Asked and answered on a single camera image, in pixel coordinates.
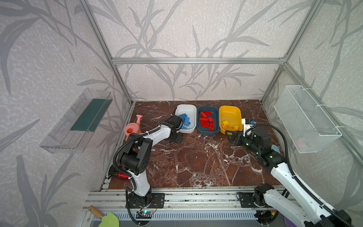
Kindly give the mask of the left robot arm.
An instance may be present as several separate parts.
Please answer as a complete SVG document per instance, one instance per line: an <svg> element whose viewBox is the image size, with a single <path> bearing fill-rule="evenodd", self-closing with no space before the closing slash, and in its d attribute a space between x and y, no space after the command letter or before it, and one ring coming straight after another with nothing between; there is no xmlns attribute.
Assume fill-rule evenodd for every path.
<svg viewBox="0 0 363 227"><path fill-rule="evenodd" d="M164 140L181 142L182 126L182 118L173 114L152 130L142 134L132 133L127 141L116 150L112 158L113 167L128 177L131 181L132 192L136 196L146 198L151 194L146 168L153 146Z"/></svg>

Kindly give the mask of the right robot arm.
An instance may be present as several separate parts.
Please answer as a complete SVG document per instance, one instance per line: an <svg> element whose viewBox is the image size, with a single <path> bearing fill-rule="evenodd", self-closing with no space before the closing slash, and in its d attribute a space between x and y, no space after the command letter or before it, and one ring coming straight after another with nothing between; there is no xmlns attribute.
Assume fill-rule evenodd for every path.
<svg viewBox="0 0 363 227"><path fill-rule="evenodd" d="M274 208L297 227L350 227L351 217L324 201L292 169L288 151L282 154L271 144L265 124L253 124L242 131L226 131L228 141L251 152L258 163L284 186L280 194L272 185L257 186L251 201L259 208Z"/></svg>

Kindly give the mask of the small red lego brick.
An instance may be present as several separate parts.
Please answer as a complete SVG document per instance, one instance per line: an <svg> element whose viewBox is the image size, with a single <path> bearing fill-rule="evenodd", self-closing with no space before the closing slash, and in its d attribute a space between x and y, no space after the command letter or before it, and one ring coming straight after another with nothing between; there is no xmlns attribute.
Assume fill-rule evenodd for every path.
<svg viewBox="0 0 363 227"><path fill-rule="evenodd" d="M214 119L213 119L212 117L209 117L209 118L208 118L208 122L209 122L210 124L213 124L213 123L214 123Z"/></svg>

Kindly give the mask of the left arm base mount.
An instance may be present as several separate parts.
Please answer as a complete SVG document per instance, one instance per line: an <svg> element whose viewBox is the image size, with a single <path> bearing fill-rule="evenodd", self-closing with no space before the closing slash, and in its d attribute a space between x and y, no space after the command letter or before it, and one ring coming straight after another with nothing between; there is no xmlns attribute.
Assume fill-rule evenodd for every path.
<svg viewBox="0 0 363 227"><path fill-rule="evenodd" d="M131 192L127 197L126 208L140 209L144 207L162 209L165 202L165 193L148 193L141 197Z"/></svg>

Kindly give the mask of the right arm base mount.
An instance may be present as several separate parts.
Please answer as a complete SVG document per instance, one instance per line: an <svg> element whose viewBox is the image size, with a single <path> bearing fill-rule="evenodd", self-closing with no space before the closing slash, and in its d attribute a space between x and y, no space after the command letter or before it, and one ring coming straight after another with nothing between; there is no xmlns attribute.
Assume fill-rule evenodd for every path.
<svg viewBox="0 0 363 227"><path fill-rule="evenodd" d="M237 192L236 198L239 201L241 208L265 208L265 205L256 203L254 193Z"/></svg>

